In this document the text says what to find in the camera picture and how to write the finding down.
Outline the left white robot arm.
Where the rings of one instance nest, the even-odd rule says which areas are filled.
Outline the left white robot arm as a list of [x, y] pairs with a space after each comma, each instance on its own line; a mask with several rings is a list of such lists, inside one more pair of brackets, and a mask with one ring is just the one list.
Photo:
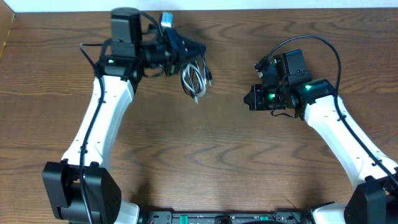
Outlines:
[[81, 126], [58, 162], [46, 163], [42, 179], [55, 218], [70, 223], [145, 223], [141, 208], [123, 200], [109, 173], [114, 142], [128, 106], [148, 68], [164, 75], [195, 68], [206, 46], [172, 28], [172, 15], [150, 20], [144, 40], [144, 11], [117, 7], [111, 11], [111, 37], [100, 43], [91, 63], [95, 80]]

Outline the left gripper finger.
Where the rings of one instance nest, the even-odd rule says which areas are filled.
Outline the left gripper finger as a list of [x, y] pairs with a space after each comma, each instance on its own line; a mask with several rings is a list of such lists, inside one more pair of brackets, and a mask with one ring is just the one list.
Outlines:
[[191, 40], [185, 36], [180, 36], [180, 40], [183, 43], [183, 46], [189, 51], [199, 51], [199, 52], [204, 52], [205, 51], [205, 45], [203, 43]]
[[183, 53], [183, 62], [184, 63], [191, 63], [198, 58], [204, 59], [206, 54], [206, 47], [199, 47], [199, 48], [190, 48], [184, 51]]

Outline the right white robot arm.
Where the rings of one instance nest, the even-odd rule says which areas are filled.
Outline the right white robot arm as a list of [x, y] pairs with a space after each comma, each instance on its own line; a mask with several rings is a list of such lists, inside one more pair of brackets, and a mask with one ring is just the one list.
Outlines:
[[348, 203], [316, 206], [303, 221], [397, 223], [397, 162], [368, 138], [328, 80], [313, 80], [302, 51], [263, 59], [254, 68], [262, 82], [244, 97], [249, 109], [293, 109], [327, 143], [354, 190]]

